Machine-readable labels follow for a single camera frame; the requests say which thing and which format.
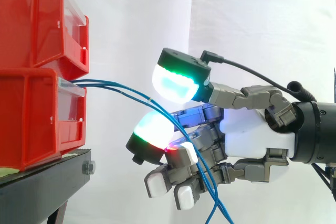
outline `robotic hand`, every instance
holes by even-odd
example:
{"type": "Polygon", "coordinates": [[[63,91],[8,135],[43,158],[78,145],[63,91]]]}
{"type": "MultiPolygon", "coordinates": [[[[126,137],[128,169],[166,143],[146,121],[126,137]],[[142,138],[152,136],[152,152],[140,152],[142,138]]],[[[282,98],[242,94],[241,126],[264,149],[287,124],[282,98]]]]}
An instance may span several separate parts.
{"type": "MultiPolygon", "coordinates": [[[[267,116],[272,114],[274,122],[283,126],[296,120],[293,106],[274,87],[254,86],[239,91],[217,86],[220,88],[216,98],[210,99],[216,105],[203,104],[172,115],[184,128],[200,125],[189,136],[217,184],[230,184],[235,179],[268,182],[270,167],[287,166],[287,157],[293,157],[295,134],[275,132],[256,109],[267,108],[267,116]],[[240,109],[243,106],[255,110],[240,109]],[[224,112],[223,107],[239,110],[224,112]],[[234,165],[221,163],[227,156],[244,159],[234,165]]],[[[200,194],[206,192],[195,165],[198,160],[193,145],[185,138],[178,139],[166,148],[165,157],[167,163],[145,178],[149,197],[162,196],[175,185],[177,208],[192,208],[200,194]]]]}
{"type": "MultiPolygon", "coordinates": [[[[235,179],[269,182],[270,168],[286,167],[287,158],[290,158],[294,162],[312,164],[335,197],[335,103],[317,103],[298,82],[291,82],[284,88],[251,69],[207,51],[197,59],[164,49],[154,71],[153,84],[170,100],[204,102],[172,115],[184,128],[199,126],[189,137],[205,159],[217,185],[230,184],[235,179]],[[236,90],[210,82],[209,62],[239,67],[272,86],[236,90]],[[300,102],[290,103],[281,91],[288,92],[300,102]],[[235,164],[222,162],[228,156],[243,159],[235,164]],[[315,163],[326,164],[325,171],[315,163]]],[[[145,178],[149,197],[162,196],[175,186],[176,206],[186,210],[207,191],[196,167],[199,158],[192,143],[181,138],[160,150],[144,141],[134,144],[136,141],[131,140],[127,148],[135,154],[133,160],[137,163],[147,160],[159,164],[163,154],[167,160],[145,178]],[[143,159],[152,153],[155,158],[143,159]]],[[[209,177],[202,164],[201,167],[209,177]]]]}
{"type": "MultiPolygon", "coordinates": [[[[325,163],[327,170],[332,170],[329,177],[333,181],[336,105],[303,102],[291,104],[288,111],[294,112],[295,119],[283,128],[267,120],[268,109],[223,110],[203,104],[172,115],[185,128],[200,125],[189,136],[206,160],[217,185],[230,184],[235,179],[269,182],[270,168],[288,166],[287,158],[307,164],[325,163]],[[228,156],[242,159],[235,164],[223,162],[228,156]]],[[[207,191],[196,167],[198,159],[193,145],[180,138],[169,144],[164,155],[167,163],[151,171],[144,180],[148,196],[162,196],[175,186],[177,209],[191,209],[200,194],[207,191]]]]}

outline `black cylindrical joint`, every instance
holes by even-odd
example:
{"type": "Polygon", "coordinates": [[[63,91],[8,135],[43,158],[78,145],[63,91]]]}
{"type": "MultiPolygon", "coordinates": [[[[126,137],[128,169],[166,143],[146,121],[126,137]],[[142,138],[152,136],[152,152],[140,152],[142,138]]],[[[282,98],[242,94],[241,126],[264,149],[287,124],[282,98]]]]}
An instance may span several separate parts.
{"type": "Polygon", "coordinates": [[[143,161],[158,165],[164,154],[163,149],[148,143],[135,133],[131,135],[126,148],[134,154],[133,161],[138,165],[142,165],[143,161]]]}
{"type": "Polygon", "coordinates": [[[336,103],[294,104],[298,120],[293,125],[295,153],[304,163],[336,163],[336,103]]]}

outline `white fingertip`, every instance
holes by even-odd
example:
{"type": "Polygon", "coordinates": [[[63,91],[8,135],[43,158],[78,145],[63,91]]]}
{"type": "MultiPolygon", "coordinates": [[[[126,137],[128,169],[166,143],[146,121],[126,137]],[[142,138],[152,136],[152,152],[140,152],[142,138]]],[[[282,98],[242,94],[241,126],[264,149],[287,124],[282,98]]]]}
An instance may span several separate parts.
{"type": "Polygon", "coordinates": [[[189,210],[194,207],[194,196],[190,186],[182,186],[177,192],[178,203],[181,210],[189,210]]]}
{"type": "Polygon", "coordinates": [[[190,142],[184,142],[181,145],[187,150],[191,165],[197,164],[198,158],[197,158],[197,154],[195,152],[193,144],[190,142]]]}
{"type": "Polygon", "coordinates": [[[152,198],[160,197],[167,193],[167,187],[162,173],[154,173],[149,176],[147,186],[152,198]]]}

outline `black cable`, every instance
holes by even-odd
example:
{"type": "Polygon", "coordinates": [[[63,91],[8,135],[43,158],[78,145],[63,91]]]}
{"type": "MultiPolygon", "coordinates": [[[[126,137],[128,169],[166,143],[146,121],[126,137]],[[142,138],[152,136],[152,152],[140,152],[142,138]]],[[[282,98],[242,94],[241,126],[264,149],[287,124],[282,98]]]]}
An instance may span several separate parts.
{"type": "Polygon", "coordinates": [[[326,177],[327,179],[330,179],[328,174],[320,166],[318,166],[315,163],[311,164],[311,166],[317,169],[324,177],[326,177]]]}
{"type": "Polygon", "coordinates": [[[331,190],[331,188],[330,188],[330,184],[329,184],[329,182],[326,180],[326,178],[323,176],[323,174],[320,173],[319,170],[318,170],[317,168],[315,168],[314,166],[313,166],[313,168],[314,168],[315,172],[320,176],[321,180],[323,180],[323,182],[325,183],[325,185],[329,188],[329,190],[331,190]]]}
{"type": "Polygon", "coordinates": [[[273,85],[274,87],[280,89],[281,91],[286,92],[286,93],[288,93],[288,94],[290,94],[290,95],[292,95],[292,96],[295,95],[293,91],[291,91],[291,90],[289,90],[289,89],[287,89],[287,88],[281,86],[280,84],[278,84],[278,83],[272,81],[271,79],[267,78],[266,76],[263,76],[261,73],[258,73],[257,71],[255,71],[255,70],[253,70],[253,69],[250,69],[250,68],[248,68],[248,67],[245,67],[245,66],[243,66],[243,65],[241,65],[241,64],[239,64],[239,63],[236,63],[236,62],[234,62],[234,61],[227,60],[227,59],[225,59],[225,58],[222,59],[222,62],[221,62],[221,63],[225,63],[225,64],[228,64],[228,65],[234,66],[234,67],[236,67],[236,68],[240,68],[240,69],[242,69],[242,70],[245,70],[246,72],[249,72],[249,73],[251,73],[251,74],[253,74],[253,75],[259,77],[261,80],[264,80],[264,81],[268,82],[269,84],[271,84],[271,85],[273,85]]]}
{"type": "Polygon", "coordinates": [[[279,90],[286,92],[288,94],[290,94],[291,96],[293,96],[294,98],[298,99],[301,102],[311,102],[314,101],[316,102],[315,97],[305,88],[303,88],[303,86],[297,82],[297,81],[292,81],[290,82],[287,87],[283,87],[280,84],[272,81],[271,79],[267,78],[266,76],[263,76],[261,73],[258,73],[257,71],[250,69],[248,67],[245,67],[244,65],[241,65],[239,63],[236,63],[234,61],[230,61],[225,59],[223,56],[219,56],[217,54],[214,54],[213,52],[209,52],[209,51],[203,51],[202,56],[201,56],[201,60],[204,61],[205,63],[209,63],[209,62],[216,62],[216,63],[225,63],[231,66],[234,66],[236,68],[240,68],[246,72],[249,72],[257,77],[259,77],[261,80],[264,80],[268,83],[270,83],[271,85],[273,85],[274,87],[278,88],[279,90]]]}

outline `black sensor cap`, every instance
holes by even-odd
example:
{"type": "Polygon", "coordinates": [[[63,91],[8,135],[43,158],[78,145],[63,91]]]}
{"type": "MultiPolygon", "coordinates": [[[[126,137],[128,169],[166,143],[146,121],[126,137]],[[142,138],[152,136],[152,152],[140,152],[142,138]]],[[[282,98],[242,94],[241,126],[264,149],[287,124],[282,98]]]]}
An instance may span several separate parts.
{"type": "Polygon", "coordinates": [[[157,64],[170,72],[191,78],[197,84],[203,84],[211,71],[211,67],[200,59],[170,48],[163,48],[157,64]]]}

